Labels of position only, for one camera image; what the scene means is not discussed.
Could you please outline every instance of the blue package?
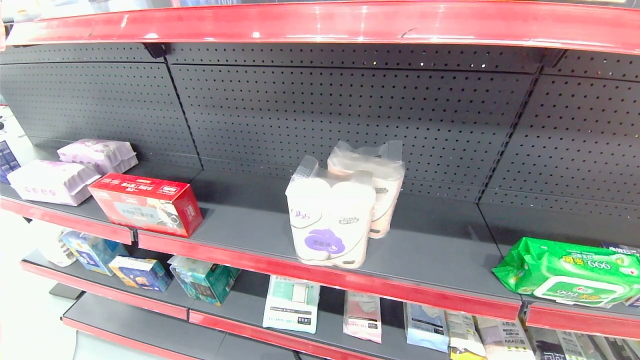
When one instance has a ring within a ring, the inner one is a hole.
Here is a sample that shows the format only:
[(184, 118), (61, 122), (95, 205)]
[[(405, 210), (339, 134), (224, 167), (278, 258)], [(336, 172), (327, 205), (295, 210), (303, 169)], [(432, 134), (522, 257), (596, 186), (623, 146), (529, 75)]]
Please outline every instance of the blue package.
[(109, 263), (116, 256), (129, 255), (121, 243), (79, 231), (67, 231), (60, 239), (67, 244), (85, 268), (109, 276), (113, 275)]
[(15, 159), (15, 156), (9, 149), (9, 144), (6, 141), (0, 142), (0, 183), (9, 184), (9, 180), (7, 180), (6, 176), (11, 174), (13, 171), (20, 168), (20, 164), (18, 160)]

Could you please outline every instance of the toilet paper package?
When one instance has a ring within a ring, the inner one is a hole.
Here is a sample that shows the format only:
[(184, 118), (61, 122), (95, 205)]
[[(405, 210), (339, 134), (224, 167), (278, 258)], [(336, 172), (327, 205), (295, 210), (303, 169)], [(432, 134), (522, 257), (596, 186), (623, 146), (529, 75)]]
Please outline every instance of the toilet paper package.
[(123, 172), (138, 163), (128, 142), (82, 139), (58, 150), (60, 161), (91, 165), (100, 175)]
[(640, 293), (640, 258), (599, 247), (522, 238), (493, 272), (511, 291), (564, 304), (609, 307)]
[(358, 339), (382, 343), (379, 297), (355, 291), (345, 291), (343, 320), (343, 333)]
[(316, 333), (320, 285), (272, 275), (262, 327)]
[(449, 330), (444, 310), (405, 302), (404, 329), (407, 344), (449, 351)]
[(6, 178), (24, 200), (76, 206), (91, 195), (88, 185), (100, 175), (80, 164), (34, 160)]
[(482, 360), (486, 356), (476, 324), (471, 315), (445, 311), (449, 329), (449, 358), (451, 360)]
[(487, 360), (535, 360), (529, 339), (519, 322), (477, 317)]
[(286, 195), (301, 262), (342, 268), (362, 265), (376, 199), (370, 172), (329, 176), (315, 158), (305, 156)]
[(370, 238), (382, 238), (389, 232), (391, 216), (404, 179), (402, 141), (392, 140), (380, 147), (354, 149), (340, 141), (327, 160), (331, 174), (343, 176), (355, 171), (373, 174), (376, 202), (373, 207)]

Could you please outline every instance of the lavender tissue pack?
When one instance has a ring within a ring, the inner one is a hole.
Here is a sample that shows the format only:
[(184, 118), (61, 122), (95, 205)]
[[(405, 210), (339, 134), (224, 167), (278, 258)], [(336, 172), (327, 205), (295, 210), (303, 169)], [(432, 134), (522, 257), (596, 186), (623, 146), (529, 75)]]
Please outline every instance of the lavender tissue pack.
[(82, 139), (58, 150), (60, 161), (93, 165), (100, 175), (123, 172), (138, 163), (128, 142)]
[(80, 164), (34, 160), (6, 178), (24, 200), (76, 206), (91, 196), (88, 186), (100, 175)]

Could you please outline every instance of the purple logo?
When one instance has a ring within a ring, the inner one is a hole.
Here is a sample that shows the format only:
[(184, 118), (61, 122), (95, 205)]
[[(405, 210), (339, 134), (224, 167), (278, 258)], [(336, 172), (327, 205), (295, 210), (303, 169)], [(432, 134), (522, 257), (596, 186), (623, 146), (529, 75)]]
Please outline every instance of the purple logo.
[(340, 254), (344, 251), (342, 239), (337, 237), (330, 229), (315, 229), (309, 232), (305, 238), (305, 245), (310, 249), (326, 251), (329, 254)]

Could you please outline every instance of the white package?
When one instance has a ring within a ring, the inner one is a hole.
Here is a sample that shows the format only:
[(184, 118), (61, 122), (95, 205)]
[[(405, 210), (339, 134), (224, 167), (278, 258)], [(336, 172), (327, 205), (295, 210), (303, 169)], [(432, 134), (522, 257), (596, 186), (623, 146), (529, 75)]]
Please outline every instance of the white package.
[(405, 302), (404, 329), (407, 344), (449, 351), (449, 330), (444, 310)]
[(65, 232), (63, 226), (33, 219), (28, 229), (30, 237), (38, 242), (38, 250), (45, 259), (62, 267), (76, 262), (76, 256), (60, 238)]
[(529, 339), (519, 322), (477, 317), (487, 360), (535, 360)]
[(74, 206), (91, 196), (88, 186), (99, 178), (92, 167), (44, 160), (34, 160), (7, 175), (24, 200)]
[(380, 147), (354, 149), (339, 141), (327, 160), (331, 174), (344, 176), (364, 170), (373, 174), (376, 203), (373, 207), (370, 238), (382, 238), (389, 232), (391, 216), (404, 179), (402, 141), (392, 140)]
[(445, 311), (447, 327), (449, 328), (449, 346), (457, 354), (472, 353), (477, 356), (467, 356), (470, 359), (484, 358), (486, 351), (480, 335), (476, 331), (474, 318), (471, 315)]
[(272, 275), (262, 327), (316, 333), (320, 285)]
[(380, 298), (375, 295), (345, 291), (342, 332), (358, 339), (382, 343)]
[(305, 156), (289, 181), (286, 195), (296, 253), (309, 265), (358, 268), (367, 252), (376, 199), (372, 175), (356, 171), (327, 176), (315, 158)]
[(123, 172), (138, 163), (128, 142), (82, 139), (58, 149), (60, 161), (92, 165), (100, 175)]

